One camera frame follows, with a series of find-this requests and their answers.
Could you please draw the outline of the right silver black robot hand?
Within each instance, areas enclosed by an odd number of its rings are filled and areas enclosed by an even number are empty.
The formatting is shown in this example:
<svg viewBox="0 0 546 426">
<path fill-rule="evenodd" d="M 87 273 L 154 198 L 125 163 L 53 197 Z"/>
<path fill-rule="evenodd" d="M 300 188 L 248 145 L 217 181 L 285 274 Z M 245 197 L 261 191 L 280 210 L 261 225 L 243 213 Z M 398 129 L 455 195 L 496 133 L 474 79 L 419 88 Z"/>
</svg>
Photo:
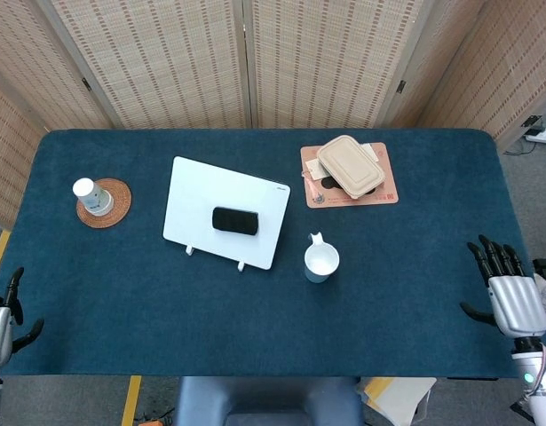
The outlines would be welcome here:
<svg viewBox="0 0 546 426">
<path fill-rule="evenodd" d="M 534 279 L 526 271 L 516 250 L 479 236 L 480 244 L 469 242 L 484 281 L 492 307 L 480 312 L 461 302 L 463 312 L 472 320 L 496 327 L 511 339 L 541 338 L 546 333 L 546 313 Z"/>
</svg>

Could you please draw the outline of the black felt blue eraser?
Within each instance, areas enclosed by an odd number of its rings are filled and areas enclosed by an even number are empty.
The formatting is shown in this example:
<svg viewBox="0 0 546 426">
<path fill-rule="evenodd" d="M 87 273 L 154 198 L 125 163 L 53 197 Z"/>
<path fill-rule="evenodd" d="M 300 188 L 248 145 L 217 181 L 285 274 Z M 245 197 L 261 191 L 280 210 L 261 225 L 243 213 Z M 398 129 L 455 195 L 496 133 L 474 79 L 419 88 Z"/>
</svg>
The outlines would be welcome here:
<svg viewBox="0 0 546 426">
<path fill-rule="evenodd" d="M 258 225 L 257 212 L 224 207 L 215 207 L 212 211 L 212 227 L 222 232 L 254 236 Z"/>
</svg>

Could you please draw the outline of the white magnetic whiteboard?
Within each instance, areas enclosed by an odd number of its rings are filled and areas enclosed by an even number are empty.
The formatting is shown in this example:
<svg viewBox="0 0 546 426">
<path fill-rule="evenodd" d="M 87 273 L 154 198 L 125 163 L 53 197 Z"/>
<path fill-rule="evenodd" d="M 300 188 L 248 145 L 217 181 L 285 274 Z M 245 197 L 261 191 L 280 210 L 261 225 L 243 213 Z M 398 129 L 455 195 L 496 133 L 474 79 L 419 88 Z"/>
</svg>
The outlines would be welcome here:
<svg viewBox="0 0 546 426">
<path fill-rule="evenodd" d="M 176 156 L 162 236 L 237 264 L 269 270 L 289 195 L 288 185 Z M 257 212 L 257 234 L 214 229 L 215 207 Z"/>
</svg>

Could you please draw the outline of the yellow and white papers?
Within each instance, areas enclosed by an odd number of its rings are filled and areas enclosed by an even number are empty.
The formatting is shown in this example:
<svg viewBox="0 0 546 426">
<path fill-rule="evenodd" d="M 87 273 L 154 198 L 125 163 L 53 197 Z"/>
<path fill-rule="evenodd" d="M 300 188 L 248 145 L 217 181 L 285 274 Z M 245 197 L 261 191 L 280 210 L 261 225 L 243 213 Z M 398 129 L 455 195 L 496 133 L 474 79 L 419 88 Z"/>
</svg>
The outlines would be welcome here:
<svg viewBox="0 0 546 426">
<path fill-rule="evenodd" d="M 362 378 L 357 392 L 362 402 L 392 426 L 414 426 L 426 419 L 435 377 Z"/>
</svg>

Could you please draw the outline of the white paper cup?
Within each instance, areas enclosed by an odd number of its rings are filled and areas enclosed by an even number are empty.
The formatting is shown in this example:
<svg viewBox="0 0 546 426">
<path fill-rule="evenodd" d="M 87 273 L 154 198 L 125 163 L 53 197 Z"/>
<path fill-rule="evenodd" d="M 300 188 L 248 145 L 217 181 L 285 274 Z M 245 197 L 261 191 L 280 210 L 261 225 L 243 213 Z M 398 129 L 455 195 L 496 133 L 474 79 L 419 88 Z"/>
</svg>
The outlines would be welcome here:
<svg viewBox="0 0 546 426">
<path fill-rule="evenodd" d="M 73 183 L 72 191 L 85 210 L 95 217 L 105 216 L 114 207 L 110 192 L 90 178 L 77 179 Z"/>
</svg>

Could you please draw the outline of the pink printed place mat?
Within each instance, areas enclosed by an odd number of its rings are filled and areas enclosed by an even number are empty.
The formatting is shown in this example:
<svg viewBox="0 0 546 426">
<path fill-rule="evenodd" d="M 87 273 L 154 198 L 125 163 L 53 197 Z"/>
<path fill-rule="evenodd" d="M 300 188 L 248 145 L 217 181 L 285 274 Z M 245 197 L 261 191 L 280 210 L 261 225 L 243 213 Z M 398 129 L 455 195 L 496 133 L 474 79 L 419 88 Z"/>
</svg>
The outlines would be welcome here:
<svg viewBox="0 0 546 426">
<path fill-rule="evenodd" d="M 384 170 L 384 182 L 377 186 L 374 191 L 366 193 L 359 199 L 354 200 L 341 189 L 337 185 L 337 182 L 330 176 L 326 176 L 320 180 L 313 180 L 314 184 L 325 198 L 325 201 L 322 204 L 315 204 L 312 200 L 310 190 L 304 181 L 305 201 L 310 209 L 384 205 L 397 203 L 399 201 L 400 198 L 395 185 L 392 165 L 387 153 L 386 145 L 383 142 L 372 142 L 364 143 L 362 146 L 373 159 L 377 159 L 379 166 Z M 303 146 L 301 148 L 302 172 L 308 172 L 305 163 L 309 160 L 316 159 L 316 154 L 319 149 L 320 146 Z"/>
</svg>

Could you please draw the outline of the round woven rattan coaster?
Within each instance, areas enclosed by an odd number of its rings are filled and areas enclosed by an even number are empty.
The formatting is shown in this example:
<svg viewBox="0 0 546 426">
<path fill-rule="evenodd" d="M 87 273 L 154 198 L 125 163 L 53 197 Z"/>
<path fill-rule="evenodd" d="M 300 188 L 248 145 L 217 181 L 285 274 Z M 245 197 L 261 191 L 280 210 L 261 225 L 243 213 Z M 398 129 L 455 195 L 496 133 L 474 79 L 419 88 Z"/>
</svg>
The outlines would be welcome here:
<svg viewBox="0 0 546 426">
<path fill-rule="evenodd" d="M 131 207 L 131 190 L 121 180 L 115 178 L 102 178 L 93 180 L 110 192 L 114 199 L 114 207 L 103 217 L 95 217 L 85 210 L 82 203 L 77 201 L 76 212 L 80 220 L 91 228 L 108 228 L 120 222 Z"/>
</svg>

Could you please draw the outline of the white plastic cup with spout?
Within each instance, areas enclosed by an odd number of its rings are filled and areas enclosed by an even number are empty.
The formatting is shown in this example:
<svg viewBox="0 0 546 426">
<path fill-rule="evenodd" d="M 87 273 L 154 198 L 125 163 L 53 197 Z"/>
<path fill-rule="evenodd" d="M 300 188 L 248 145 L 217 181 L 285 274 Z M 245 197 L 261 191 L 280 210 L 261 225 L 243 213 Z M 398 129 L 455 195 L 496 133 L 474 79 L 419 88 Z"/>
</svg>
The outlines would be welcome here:
<svg viewBox="0 0 546 426">
<path fill-rule="evenodd" d="M 312 283 L 322 283 L 338 268 L 340 256 L 337 249 L 324 241 L 321 233 L 310 233 L 311 244 L 305 251 L 305 277 Z"/>
</svg>

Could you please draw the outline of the beige takeaway food box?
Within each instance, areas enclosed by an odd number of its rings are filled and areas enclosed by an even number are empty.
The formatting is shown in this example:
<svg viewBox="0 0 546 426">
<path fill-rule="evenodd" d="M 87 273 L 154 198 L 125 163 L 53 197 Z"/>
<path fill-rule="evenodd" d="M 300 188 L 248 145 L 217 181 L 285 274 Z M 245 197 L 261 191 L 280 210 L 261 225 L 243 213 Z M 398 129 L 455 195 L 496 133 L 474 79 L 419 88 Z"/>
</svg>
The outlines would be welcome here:
<svg viewBox="0 0 546 426">
<path fill-rule="evenodd" d="M 332 139 L 317 152 L 327 173 L 354 200 L 359 199 L 385 180 L 384 170 L 353 137 Z"/>
</svg>

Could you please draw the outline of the pink sachet packet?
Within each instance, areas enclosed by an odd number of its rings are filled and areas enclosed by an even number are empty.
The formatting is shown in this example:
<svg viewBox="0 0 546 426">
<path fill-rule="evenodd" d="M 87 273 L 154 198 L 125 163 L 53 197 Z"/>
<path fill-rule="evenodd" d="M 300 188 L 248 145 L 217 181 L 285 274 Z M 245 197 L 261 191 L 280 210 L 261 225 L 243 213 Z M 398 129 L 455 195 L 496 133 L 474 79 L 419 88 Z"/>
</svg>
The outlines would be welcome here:
<svg viewBox="0 0 546 426">
<path fill-rule="evenodd" d="M 312 200 L 315 204 L 322 204 L 325 201 L 324 195 L 320 192 L 317 186 L 314 184 L 314 181 L 311 178 L 309 172 L 303 171 L 302 177 L 310 190 Z"/>
</svg>

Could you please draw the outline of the woven folding screen panel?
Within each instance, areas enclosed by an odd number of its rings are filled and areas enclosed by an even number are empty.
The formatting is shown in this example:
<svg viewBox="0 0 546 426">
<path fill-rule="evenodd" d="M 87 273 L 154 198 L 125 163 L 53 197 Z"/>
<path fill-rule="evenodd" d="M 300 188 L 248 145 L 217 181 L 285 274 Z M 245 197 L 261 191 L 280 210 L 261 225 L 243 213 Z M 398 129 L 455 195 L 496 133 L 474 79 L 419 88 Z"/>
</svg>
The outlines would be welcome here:
<svg viewBox="0 0 546 426">
<path fill-rule="evenodd" d="M 509 147 L 546 112 L 546 0 L 433 0 L 382 120 L 483 130 Z"/>
<path fill-rule="evenodd" d="M 248 128 L 242 0 L 36 0 L 118 128 Z"/>
<path fill-rule="evenodd" d="M 382 123 L 435 0 L 243 0 L 260 128 Z"/>
<path fill-rule="evenodd" d="M 14 226 L 47 133 L 118 123 L 61 21 L 58 4 L 0 0 L 0 227 L 7 230 Z"/>
</svg>

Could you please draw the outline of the blue tablecloth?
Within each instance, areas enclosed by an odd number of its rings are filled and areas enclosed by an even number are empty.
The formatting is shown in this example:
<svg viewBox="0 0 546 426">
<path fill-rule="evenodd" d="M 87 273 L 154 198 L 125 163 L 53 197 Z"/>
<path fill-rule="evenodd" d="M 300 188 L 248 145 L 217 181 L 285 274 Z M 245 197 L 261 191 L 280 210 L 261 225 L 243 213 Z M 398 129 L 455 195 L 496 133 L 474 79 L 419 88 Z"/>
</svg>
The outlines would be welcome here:
<svg viewBox="0 0 546 426">
<path fill-rule="evenodd" d="M 310 209 L 300 150 L 334 130 L 56 130 L 37 149 L 0 264 L 19 267 L 25 323 L 42 334 L 8 375 L 339 375 L 512 377 L 511 340 L 468 318 L 487 291 L 469 241 L 526 255 L 492 138 L 480 130 L 355 130 L 383 142 L 399 201 Z M 162 236 L 176 156 L 290 187 L 267 271 Z M 91 228 L 79 178 L 131 190 L 126 216 Z M 305 277 L 310 233 L 340 256 L 324 282 Z"/>
</svg>

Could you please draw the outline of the blue grey robot torso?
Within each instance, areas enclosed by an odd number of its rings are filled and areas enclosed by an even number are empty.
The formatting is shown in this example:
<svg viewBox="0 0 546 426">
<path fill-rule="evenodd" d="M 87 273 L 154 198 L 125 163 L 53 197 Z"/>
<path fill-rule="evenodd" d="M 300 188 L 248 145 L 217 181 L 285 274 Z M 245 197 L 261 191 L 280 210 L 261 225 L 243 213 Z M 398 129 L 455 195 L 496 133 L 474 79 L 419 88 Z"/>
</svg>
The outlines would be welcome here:
<svg viewBox="0 0 546 426">
<path fill-rule="evenodd" d="M 173 426 L 365 426 L 354 377 L 184 376 Z"/>
</svg>

